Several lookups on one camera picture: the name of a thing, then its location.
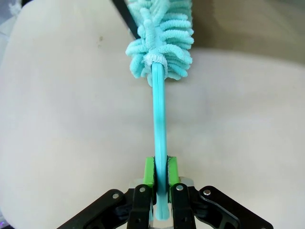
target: green gripper pad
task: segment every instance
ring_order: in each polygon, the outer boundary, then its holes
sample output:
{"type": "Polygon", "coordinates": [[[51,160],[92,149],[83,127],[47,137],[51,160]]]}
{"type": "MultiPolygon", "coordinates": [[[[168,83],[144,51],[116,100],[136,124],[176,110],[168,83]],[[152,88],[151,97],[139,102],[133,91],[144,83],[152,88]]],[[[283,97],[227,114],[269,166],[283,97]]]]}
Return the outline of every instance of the green gripper pad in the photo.
{"type": "Polygon", "coordinates": [[[169,185],[169,202],[172,202],[171,188],[173,185],[180,183],[178,174],[178,163],[175,156],[169,156],[168,161],[168,185],[169,185]]]}
{"type": "Polygon", "coordinates": [[[154,157],[146,158],[143,183],[151,188],[154,186],[154,171],[154,157]]]}

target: black strap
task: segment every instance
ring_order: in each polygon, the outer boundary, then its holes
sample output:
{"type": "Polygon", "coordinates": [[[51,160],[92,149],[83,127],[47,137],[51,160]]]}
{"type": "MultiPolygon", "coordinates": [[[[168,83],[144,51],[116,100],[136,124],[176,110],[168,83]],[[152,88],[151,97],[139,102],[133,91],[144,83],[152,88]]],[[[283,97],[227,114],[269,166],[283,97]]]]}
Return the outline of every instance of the black strap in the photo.
{"type": "Polygon", "coordinates": [[[27,3],[29,3],[32,0],[22,0],[21,1],[21,6],[24,7],[27,3]]]}
{"type": "Polygon", "coordinates": [[[140,36],[138,35],[138,26],[135,23],[129,9],[124,0],[112,0],[116,9],[121,14],[122,18],[124,19],[126,25],[129,27],[130,31],[132,32],[135,39],[139,39],[140,36]]]}

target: white fabric surface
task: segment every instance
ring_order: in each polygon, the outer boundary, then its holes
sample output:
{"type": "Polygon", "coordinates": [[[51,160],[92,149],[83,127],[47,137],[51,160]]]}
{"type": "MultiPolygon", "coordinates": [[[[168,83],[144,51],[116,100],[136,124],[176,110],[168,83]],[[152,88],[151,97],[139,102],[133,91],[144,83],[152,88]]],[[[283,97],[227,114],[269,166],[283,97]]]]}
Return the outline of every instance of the white fabric surface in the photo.
{"type": "MultiPolygon", "coordinates": [[[[56,229],[143,175],[152,93],[129,72],[130,41],[107,0],[21,12],[0,69],[0,208],[16,229],[56,229]]],[[[189,77],[166,83],[180,175],[276,229],[303,229],[305,68],[199,48],[192,57],[189,77]]]]}

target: microfiber duster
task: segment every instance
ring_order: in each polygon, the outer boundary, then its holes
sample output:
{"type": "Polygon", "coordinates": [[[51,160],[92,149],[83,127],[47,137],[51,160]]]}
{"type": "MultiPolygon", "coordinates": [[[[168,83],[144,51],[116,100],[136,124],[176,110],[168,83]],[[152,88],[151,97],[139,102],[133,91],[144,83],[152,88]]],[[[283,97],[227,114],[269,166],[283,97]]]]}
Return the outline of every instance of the microfiber duster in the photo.
{"type": "Polygon", "coordinates": [[[140,39],[130,43],[126,54],[132,57],[134,77],[147,77],[152,86],[152,63],[163,65],[164,78],[187,76],[192,63],[188,50],[192,38],[190,0],[130,0],[128,8],[138,25],[140,39]]]}
{"type": "Polygon", "coordinates": [[[129,0],[129,11],[140,38],[132,41],[126,54],[132,57],[135,78],[147,77],[153,88],[155,166],[158,220],[169,218],[167,195],[167,144],[164,80],[187,76],[192,58],[191,0],[129,0]]]}

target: teal plastic handle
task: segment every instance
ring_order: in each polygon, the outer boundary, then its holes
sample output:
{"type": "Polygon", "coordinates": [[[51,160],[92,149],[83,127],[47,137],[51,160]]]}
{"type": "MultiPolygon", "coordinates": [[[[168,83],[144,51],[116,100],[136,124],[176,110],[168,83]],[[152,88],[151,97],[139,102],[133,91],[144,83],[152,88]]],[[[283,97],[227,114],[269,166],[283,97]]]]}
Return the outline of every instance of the teal plastic handle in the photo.
{"type": "Polygon", "coordinates": [[[155,165],[157,173],[157,220],[167,220],[170,216],[166,187],[167,139],[164,68],[160,63],[152,64],[152,99],[155,165]]]}

